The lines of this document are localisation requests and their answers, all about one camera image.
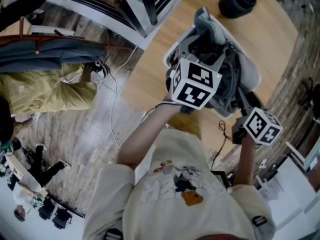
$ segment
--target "white t-shirt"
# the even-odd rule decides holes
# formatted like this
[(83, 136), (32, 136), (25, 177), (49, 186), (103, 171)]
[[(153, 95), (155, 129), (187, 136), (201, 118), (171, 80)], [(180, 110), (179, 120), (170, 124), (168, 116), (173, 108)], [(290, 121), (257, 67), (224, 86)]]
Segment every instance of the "white t-shirt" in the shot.
[(124, 240), (196, 240), (218, 234), (273, 238), (276, 227), (260, 193), (248, 185), (227, 193), (210, 172), (197, 137), (166, 129), (149, 152), (152, 156), (142, 162), (150, 163), (149, 170), (136, 185), (127, 166), (109, 164), (100, 170), (84, 240), (102, 240), (111, 229), (122, 232)]
[[(41, 190), (40, 184), (28, 171), (23, 175), (20, 183), (26, 185), (32, 191), (39, 192)], [(23, 206), (26, 212), (31, 209), (33, 198), (32, 196), (27, 195), (18, 183), (15, 184), (12, 194), (17, 205)]]

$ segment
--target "black cup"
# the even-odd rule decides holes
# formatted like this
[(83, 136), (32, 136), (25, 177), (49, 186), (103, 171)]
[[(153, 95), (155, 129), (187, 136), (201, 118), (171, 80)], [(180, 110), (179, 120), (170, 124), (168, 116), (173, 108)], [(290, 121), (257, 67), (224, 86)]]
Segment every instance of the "black cup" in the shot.
[(235, 19), (250, 13), (257, 0), (220, 0), (219, 9), (223, 16)]

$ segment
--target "chair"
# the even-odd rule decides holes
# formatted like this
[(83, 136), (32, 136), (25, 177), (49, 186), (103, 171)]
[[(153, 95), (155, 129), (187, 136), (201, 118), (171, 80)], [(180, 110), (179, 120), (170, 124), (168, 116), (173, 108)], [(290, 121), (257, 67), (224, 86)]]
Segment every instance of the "chair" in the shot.
[(51, 202), (51, 199), (46, 198), (43, 206), (39, 209), (39, 216), (44, 220), (50, 219), (54, 209), (55, 205)]
[(70, 219), (69, 224), (71, 224), (71, 220), (72, 220), (72, 215), (70, 213), (67, 212), (67, 209), (61, 209), (58, 208), (55, 212), (55, 217), (52, 220), (54, 223), (54, 226), (58, 229), (65, 229), (66, 228), (66, 223), (67, 221)]

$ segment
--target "wooden floor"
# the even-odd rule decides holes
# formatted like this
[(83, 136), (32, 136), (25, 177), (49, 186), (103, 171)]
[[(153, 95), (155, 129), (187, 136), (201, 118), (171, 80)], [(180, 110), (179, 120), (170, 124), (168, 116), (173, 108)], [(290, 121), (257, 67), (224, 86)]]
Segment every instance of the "wooden floor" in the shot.
[[(261, 147), (257, 153), (257, 164), (268, 158), (267, 166), (279, 161), (286, 154), (285, 141), (297, 144), (311, 120), (311, 112), (305, 112), (297, 101), (302, 96), (300, 82), (307, 77), (320, 81), (320, 13), (319, 2), (312, 0), (318, 9), (315, 13), (301, 9), (306, 1), (282, 2), (295, 26), (300, 32), (290, 63), (278, 84), (268, 106), (279, 117), (284, 125), (280, 141), (272, 148)], [(67, 11), (55, 5), (45, 4), (46, 18), (44, 25), (76, 30), (77, 36), (89, 40), (106, 41), (107, 30), (85, 17)], [(114, 45), (133, 47), (120, 36), (111, 36), (110, 43)], [(130, 55), (127, 50), (109, 51), (107, 64), (114, 72)], [(112, 113), (112, 128), (118, 142), (121, 144), (126, 137), (139, 125), (142, 112), (130, 107), (119, 96), (126, 80), (143, 51), (137, 50), (126, 66), (117, 72), (117, 100)], [(115, 98), (115, 83), (112, 78), (98, 84), (95, 106), (87, 111), (63, 111), (46, 113), (31, 128), (19, 135), (27, 147), (35, 148), (36, 143), (45, 143), (49, 150), (45, 159), (52, 165), (59, 158), (70, 162), (72, 169), (59, 172), (49, 185), (49, 192), (58, 197), (79, 214), (85, 214), (88, 202), (101, 166), (112, 160), (118, 147), (110, 132), (110, 112)], [(18, 120), (28, 118), (18, 116)], [(320, 127), (315, 126), (310, 134), (320, 134)], [(215, 168), (226, 172), (233, 171), (238, 163), (239, 147), (221, 159), (218, 157)], [(267, 170), (259, 172), (262, 176)]]

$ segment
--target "black shoe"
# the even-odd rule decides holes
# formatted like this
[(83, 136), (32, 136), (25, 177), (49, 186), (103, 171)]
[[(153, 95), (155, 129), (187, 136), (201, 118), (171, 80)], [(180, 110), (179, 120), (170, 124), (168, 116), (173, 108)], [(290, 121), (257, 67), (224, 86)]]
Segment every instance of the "black shoe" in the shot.
[(110, 74), (110, 69), (107, 65), (103, 64), (100, 59), (93, 63), (89, 63), (89, 65), (92, 67), (92, 71), (97, 72), (103, 78)]

